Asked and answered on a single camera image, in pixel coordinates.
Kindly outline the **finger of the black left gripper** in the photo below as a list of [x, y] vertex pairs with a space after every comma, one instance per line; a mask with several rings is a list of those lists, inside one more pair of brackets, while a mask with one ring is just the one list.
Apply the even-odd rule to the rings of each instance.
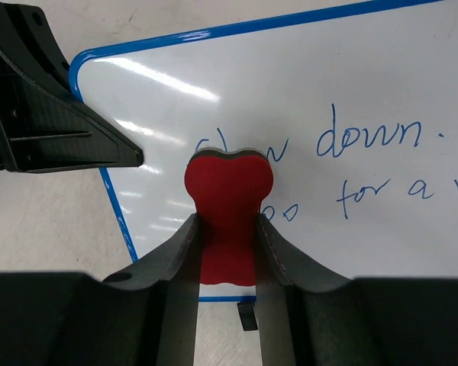
[[22, 6], [31, 33], [30, 56], [17, 64], [31, 107], [31, 169], [22, 173], [140, 166], [140, 147], [73, 95], [69, 64], [44, 12]]

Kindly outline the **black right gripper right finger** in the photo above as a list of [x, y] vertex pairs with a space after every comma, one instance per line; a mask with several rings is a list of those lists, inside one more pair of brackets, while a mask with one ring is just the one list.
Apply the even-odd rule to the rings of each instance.
[[365, 365], [363, 302], [351, 280], [287, 241], [263, 215], [254, 241], [264, 365]]

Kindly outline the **blue framed whiteboard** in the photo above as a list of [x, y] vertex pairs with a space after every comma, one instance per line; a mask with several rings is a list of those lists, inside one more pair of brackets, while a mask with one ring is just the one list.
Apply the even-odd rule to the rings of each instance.
[[348, 278], [458, 278], [458, 1], [369, 1], [80, 53], [74, 94], [134, 141], [104, 168], [133, 260], [195, 211], [183, 175], [258, 149], [261, 211]]

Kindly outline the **red bone-shaped eraser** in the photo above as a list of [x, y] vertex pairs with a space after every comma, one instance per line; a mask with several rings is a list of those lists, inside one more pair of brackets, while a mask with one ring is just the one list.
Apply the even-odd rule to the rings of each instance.
[[191, 157], [184, 184], [202, 221], [202, 284], [255, 285], [256, 220], [273, 181], [256, 149], [204, 148]]

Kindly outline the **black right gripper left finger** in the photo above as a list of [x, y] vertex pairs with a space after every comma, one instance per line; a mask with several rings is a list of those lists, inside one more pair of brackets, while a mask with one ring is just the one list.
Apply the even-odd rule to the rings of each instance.
[[102, 282], [143, 295], [137, 365], [192, 365], [202, 271], [202, 219], [194, 213], [163, 244]]

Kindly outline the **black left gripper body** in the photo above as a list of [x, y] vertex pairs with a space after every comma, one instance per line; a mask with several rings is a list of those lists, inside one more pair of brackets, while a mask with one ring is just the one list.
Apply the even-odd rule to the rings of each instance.
[[17, 64], [30, 56], [30, 25], [22, 5], [0, 2], [0, 170], [31, 169], [31, 141], [24, 73]]

